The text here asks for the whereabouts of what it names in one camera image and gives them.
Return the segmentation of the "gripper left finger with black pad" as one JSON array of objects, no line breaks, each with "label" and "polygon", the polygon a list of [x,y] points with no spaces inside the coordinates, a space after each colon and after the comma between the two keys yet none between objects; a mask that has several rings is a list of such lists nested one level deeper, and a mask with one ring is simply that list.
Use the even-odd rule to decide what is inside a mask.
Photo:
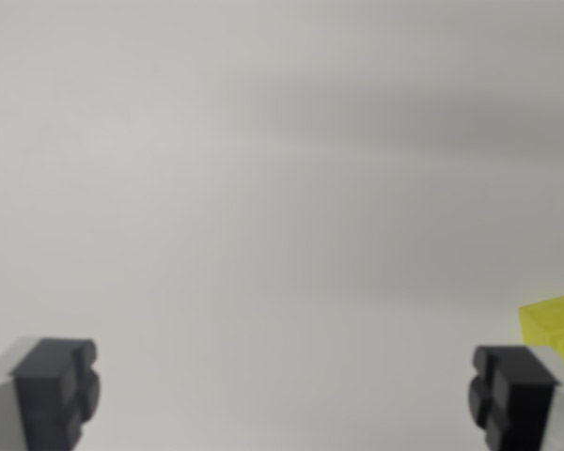
[{"label": "gripper left finger with black pad", "polygon": [[91,339],[24,337],[0,355],[0,450],[72,450],[101,381]]}]

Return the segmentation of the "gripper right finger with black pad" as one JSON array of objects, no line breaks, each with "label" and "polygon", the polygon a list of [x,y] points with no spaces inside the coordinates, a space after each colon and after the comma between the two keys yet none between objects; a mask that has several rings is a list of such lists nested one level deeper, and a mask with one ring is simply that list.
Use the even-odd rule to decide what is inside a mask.
[{"label": "gripper right finger with black pad", "polygon": [[493,451],[564,450],[564,360],[549,347],[479,346],[468,388]]}]

